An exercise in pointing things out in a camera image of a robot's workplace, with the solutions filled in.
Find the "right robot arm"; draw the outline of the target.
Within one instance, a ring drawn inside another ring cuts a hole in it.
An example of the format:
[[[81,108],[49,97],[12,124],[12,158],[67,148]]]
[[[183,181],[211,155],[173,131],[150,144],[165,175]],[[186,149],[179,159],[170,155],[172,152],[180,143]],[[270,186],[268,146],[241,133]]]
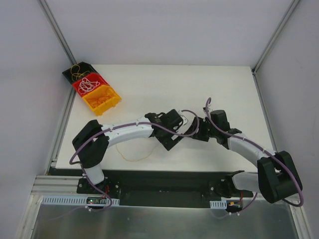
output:
[[[257,168],[256,173],[238,170],[227,174],[214,187],[220,197],[231,198],[241,191],[250,191],[261,194],[269,203],[275,203],[286,202],[288,197],[297,194],[300,202],[290,202],[290,205],[300,207],[304,204],[303,186],[291,155],[286,151],[265,149],[242,131],[231,128],[224,110],[211,111],[205,118],[194,119],[187,133],[192,133],[193,139],[205,142],[214,138]]]

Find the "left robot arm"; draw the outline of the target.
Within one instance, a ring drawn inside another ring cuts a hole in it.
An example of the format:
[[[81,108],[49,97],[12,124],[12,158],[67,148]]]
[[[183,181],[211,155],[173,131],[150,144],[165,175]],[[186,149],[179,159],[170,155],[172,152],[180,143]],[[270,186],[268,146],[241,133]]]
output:
[[[175,109],[168,113],[147,113],[137,120],[118,124],[100,124],[96,119],[89,121],[72,140],[88,177],[88,188],[95,194],[104,191],[106,183],[101,161],[108,148],[137,138],[155,137],[170,150],[174,144],[173,134],[186,123],[186,117]]]

